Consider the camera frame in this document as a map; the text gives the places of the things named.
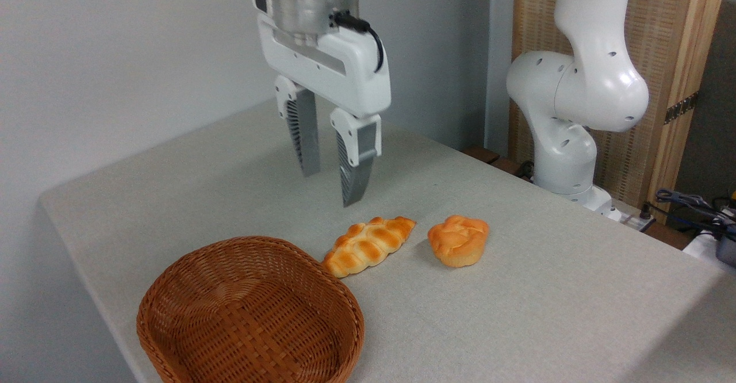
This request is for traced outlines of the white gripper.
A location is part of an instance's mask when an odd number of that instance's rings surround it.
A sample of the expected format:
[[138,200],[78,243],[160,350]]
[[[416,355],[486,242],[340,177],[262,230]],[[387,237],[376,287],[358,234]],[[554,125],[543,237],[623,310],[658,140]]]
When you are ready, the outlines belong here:
[[276,26],[271,0],[252,2],[266,63],[280,74],[274,82],[279,117],[286,121],[302,175],[320,171],[316,94],[339,107],[329,119],[336,131],[343,205],[360,201],[373,162],[382,155],[378,114],[391,104],[388,59],[376,72],[375,38],[347,28],[300,41]]

